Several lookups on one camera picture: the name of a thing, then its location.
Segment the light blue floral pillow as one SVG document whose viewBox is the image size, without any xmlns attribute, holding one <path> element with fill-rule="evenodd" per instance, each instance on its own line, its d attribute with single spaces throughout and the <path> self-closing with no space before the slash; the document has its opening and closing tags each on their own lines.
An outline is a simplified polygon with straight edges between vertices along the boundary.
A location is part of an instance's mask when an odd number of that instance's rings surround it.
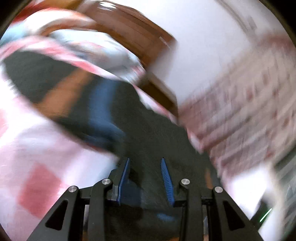
<svg viewBox="0 0 296 241">
<path fill-rule="evenodd" d="M 76 56 L 120 79 L 136 84 L 145 75 L 138 57 L 106 33 L 63 29 L 49 36 Z"/>
</svg>

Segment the black striped knit sweater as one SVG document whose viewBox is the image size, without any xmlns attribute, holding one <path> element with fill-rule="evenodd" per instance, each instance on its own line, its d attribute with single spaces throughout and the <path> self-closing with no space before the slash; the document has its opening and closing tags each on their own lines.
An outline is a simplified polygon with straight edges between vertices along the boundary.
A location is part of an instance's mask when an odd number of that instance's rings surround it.
<svg viewBox="0 0 296 241">
<path fill-rule="evenodd" d="M 92 147 L 119 156 L 123 170 L 107 208 L 108 240 L 170 240 L 179 236 L 182 209 L 173 189 L 184 178 L 217 184 L 207 154 L 184 128 L 144 106 L 135 88 L 49 56 L 16 51 L 4 59 L 13 85 L 43 116 Z"/>
</svg>

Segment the wooden headboard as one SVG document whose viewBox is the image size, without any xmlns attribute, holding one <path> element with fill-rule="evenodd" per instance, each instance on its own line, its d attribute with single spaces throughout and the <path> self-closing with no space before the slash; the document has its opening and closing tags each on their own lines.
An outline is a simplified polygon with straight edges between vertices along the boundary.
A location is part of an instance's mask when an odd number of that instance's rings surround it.
<svg viewBox="0 0 296 241">
<path fill-rule="evenodd" d="M 111 1 L 82 1 L 76 10 L 95 20 L 99 32 L 109 34 L 135 54 L 145 69 L 176 42 L 171 34 L 128 6 Z"/>
</svg>

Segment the pink floral pillow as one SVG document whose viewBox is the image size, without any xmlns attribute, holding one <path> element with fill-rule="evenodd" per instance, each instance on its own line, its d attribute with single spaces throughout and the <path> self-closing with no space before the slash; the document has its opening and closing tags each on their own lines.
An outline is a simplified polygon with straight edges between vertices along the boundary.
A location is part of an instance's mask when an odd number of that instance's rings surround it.
<svg viewBox="0 0 296 241">
<path fill-rule="evenodd" d="M 37 11 L 24 20 L 11 24 L 6 33 L 17 35 L 42 35 L 61 29 L 95 29 L 96 21 L 77 11 L 47 8 Z"/>
</svg>

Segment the floral pink curtain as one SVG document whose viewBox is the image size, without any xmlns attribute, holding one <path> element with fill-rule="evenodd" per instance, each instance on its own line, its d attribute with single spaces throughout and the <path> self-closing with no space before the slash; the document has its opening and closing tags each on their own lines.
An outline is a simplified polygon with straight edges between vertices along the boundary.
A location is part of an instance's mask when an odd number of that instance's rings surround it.
<svg viewBox="0 0 296 241">
<path fill-rule="evenodd" d="M 263 36 L 206 92 L 187 99 L 179 122 L 222 180 L 277 163 L 295 146 L 295 46 L 289 36 Z"/>
</svg>

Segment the brown wooden nightstand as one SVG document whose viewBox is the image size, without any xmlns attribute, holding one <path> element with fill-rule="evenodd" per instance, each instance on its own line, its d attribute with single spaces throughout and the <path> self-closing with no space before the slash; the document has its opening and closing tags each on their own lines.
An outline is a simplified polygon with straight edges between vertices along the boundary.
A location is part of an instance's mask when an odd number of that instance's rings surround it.
<svg viewBox="0 0 296 241">
<path fill-rule="evenodd" d="M 176 95 L 153 73 L 146 73 L 137 86 L 151 98 L 161 104 L 166 110 L 178 117 Z"/>
</svg>

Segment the pink checkered bed sheet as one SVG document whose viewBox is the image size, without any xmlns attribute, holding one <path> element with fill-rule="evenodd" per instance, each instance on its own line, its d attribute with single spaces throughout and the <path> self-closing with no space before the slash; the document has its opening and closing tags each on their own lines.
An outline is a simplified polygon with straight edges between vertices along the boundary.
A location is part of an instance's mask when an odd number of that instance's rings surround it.
<svg viewBox="0 0 296 241">
<path fill-rule="evenodd" d="M 69 187 L 87 188 L 108 178 L 120 159 L 64 130 L 20 94 L 4 66 L 4 59 L 16 51 L 36 52 L 106 79 L 119 79 L 76 57 L 51 38 L 26 37 L 1 48 L 1 228 L 10 240 L 27 240 Z M 132 86 L 146 108 L 178 125 L 163 108 Z M 88 217 L 86 205 L 86 240 Z"/>
</svg>

